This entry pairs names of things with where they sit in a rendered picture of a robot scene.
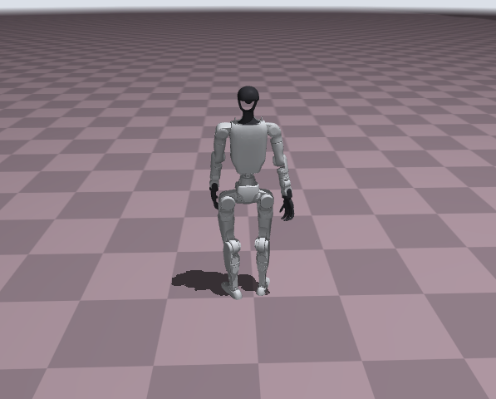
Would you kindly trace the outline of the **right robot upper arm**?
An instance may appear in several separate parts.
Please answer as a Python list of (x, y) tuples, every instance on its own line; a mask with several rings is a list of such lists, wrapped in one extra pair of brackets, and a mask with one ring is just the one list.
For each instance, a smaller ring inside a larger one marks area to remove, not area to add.
[(268, 135), (272, 137), (270, 141), (275, 155), (273, 156), (273, 164), (275, 166), (284, 166), (282, 132), (275, 123), (266, 122), (266, 125), (268, 128)]

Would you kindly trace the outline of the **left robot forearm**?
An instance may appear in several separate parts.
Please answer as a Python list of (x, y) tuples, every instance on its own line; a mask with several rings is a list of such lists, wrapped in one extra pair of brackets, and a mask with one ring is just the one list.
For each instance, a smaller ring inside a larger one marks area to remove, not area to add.
[(210, 171), (210, 188), (212, 189), (212, 183), (216, 183), (219, 187), (219, 179), (220, 179), (220, 174), (221, 174), (221, 169), (222, 169), (222, 164), (221, 163), (215, 163), (215, 156), (214, 153), (212, 152), (211, 154), (211, 171)]

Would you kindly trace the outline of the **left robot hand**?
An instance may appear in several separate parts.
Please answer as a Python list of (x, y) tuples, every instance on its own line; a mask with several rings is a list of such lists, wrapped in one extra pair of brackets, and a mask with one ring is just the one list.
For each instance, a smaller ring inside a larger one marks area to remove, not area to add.
[(209, 187), (209, 190), (211, 190), (211, 198), (214, 202), (215, 209), (219, 209), (219, 204), (216, 202), (216, 198), (218, 198), (216, 191), (219, 190), (218, 185), (216, 183), (212, 183), (212, 189)]

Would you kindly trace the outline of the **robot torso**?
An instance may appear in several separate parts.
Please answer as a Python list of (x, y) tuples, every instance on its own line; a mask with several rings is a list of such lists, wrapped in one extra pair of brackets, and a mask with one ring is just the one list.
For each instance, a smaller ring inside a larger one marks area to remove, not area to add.
[[(254, 117), (255, 118), (255, 117)], [(241, 117), (242, 119), (242, 117)], [(257, 203), (259, 185), (254, 175), (259, 173), (266, 158), (268, 128), (266, 122), (243, 126), (234, 118), (230, 121), (230, 157), (240, 179), (235, 183), (237, 204)]]

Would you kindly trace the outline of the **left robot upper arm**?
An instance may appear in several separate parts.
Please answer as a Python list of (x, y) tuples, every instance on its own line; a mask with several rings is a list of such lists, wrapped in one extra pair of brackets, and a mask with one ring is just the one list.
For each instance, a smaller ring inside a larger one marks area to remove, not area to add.
[(231, 123), (221, 122), (217, 124), (214, 136), (214, 156), (215, 163), (221, 163), (225, 161), (225, 145), (226, 138), (230, 135)]

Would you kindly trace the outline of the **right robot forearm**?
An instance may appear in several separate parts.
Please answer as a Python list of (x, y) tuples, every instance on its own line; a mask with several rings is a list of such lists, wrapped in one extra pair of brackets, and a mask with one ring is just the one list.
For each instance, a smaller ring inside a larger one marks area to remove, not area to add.
[(277, 173), (279, 176), (279, 184), (281, 187), (281, 194), (287, 196), (287, 189), (291, 189), (291, 182), (288, 174), (288, 166), (287, 166), (287, 157), (283, 155), (284, 165), (277, 169)]

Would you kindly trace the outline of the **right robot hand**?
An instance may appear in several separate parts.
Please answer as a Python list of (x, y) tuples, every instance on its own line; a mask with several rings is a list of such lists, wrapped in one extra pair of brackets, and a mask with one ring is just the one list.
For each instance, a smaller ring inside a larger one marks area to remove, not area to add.
[[(279, 210), (281, 213), (283, 208), (285, 209), (285, 214), (281, 219), (285, 219), (284, 221), (291, 220), (294, 217), (294, 205), (292, 202), (292, 190), (287, 189), (287, 196), (282, 195), (284, 198), (282, 208)], [(287, 216), (287, 217), (286, 217)], [(285, 218), (286, 217), (286, 218)]]

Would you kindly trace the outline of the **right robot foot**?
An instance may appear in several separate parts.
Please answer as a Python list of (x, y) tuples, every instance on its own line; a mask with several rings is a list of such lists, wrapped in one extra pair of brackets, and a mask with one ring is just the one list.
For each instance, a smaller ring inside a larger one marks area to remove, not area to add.
[(258, 296), (263, 296), (266, 293), (266, 290), (268, 288), (269, 283), (270, 283), (270, 279), (266, 277), (265, 288), (263, 288), (263, 285), (262, 284), (261, 284), (261, 287), (259, 287), (259, 284), (258, 284), (258, 289), (257, 289), (256, 294)]

